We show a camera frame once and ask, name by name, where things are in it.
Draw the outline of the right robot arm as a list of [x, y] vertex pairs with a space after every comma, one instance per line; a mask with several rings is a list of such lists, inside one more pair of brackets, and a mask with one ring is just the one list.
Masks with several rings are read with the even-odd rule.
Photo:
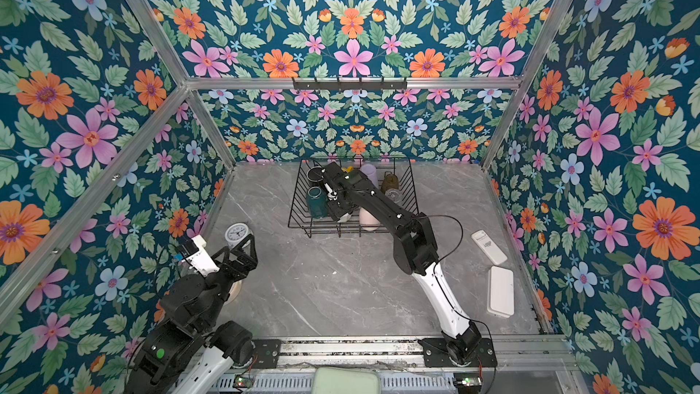
[[356, 209], [364, 209], [388, 230], [397, 266], [419, 283], [437, 314], [450, 360], [458, 366], [472, 362], [482, 335], [448, 284], [430, 218], [392, 201], [362, 171], [348, 173], [330, 162], [320, 174], [330, 217], [339, 222]]

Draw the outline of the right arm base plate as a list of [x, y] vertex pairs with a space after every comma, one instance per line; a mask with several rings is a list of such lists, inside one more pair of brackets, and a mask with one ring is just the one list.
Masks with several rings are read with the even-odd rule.
[[423, 350], [424, 365], [428, 368], [496, 368], [498, 360], [490, 339], [480, 339], [474, 348], [460, 350], [459, 345], [448, 344], [444, 337], [426, 337], [417, 344]]

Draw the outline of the black mug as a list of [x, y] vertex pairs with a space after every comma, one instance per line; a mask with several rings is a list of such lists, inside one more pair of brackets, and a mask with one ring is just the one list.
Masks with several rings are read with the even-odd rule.
[[314, 166], [306, 171], [306, 179], [309, 182], [310, 187], [323, 188], [324, 184], [324, 168], [321, 166]]

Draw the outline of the clear glass cup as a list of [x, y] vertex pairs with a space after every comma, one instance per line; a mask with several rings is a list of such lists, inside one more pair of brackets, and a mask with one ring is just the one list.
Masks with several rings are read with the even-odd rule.
[[399, 189], [387, 189], [385, 191], [385, 195], [388, 197], [388, 199], [390, 199], [392, 202], [396, 202], [397, 204], [403, 202], [403, 193]]

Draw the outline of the lilac plastic cup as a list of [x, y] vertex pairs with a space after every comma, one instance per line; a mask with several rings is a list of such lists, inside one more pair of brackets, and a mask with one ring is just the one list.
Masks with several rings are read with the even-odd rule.
[[379, 187], [379, 181], [377, 177], [377, 167], [374, 164], [371, 164], [369, 162], [365, 162], [361, 167], [360, 167], [361, 173], [364, 173], [368, 180], [372, 182], [373, 186]]

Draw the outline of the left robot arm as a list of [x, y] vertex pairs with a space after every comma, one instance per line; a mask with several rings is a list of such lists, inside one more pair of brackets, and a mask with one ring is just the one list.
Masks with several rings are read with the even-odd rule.
[[218, 323], [233, 286], [258, 265], [254, 235], [213, 255], [197, 235], [178, 247], [194, 270], [160, 301], [165, 316], [142, 342], [127, 377], [126, 393], [206, 393], [230, 368], [253, 362], [252, 333], [234, 321]]

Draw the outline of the white mug front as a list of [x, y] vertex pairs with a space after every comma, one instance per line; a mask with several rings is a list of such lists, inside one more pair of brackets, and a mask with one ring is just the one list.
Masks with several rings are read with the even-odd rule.
[[352, 213], [345, 213], [344, 215], [340, 216], [340, 217], [337, 219], [337, 222], [339, 222], [339, 224], [346, 223], [346, 222], [348, 222], [351, 218], [352, 218]]

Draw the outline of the olive glass cup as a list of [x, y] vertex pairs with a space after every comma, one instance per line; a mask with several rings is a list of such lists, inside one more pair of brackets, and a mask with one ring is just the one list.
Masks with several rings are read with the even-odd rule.
[[381, 182], [380, 189], [383, 193], [386, 193], [390, 190], [398, 190], [399, 178], [397, 177], [397, 175], [395, 173], [392, 173], [391, 171], [386, 171], [384, 173], [384, 178]]

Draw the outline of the green mug white inside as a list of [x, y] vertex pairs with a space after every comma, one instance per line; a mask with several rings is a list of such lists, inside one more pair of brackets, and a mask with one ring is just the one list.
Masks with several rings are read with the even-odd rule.
[[306, 194], [306, 203], [313, 219], [328, 217], [327, 196], [323, 188], [319, 186], [309, 188]]

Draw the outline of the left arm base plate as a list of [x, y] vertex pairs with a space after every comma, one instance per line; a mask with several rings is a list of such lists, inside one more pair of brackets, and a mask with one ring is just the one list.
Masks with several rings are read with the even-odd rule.
[[253, 370], [273, 370], [277, 368], [282, 348], [280, 339], [253, 340]]

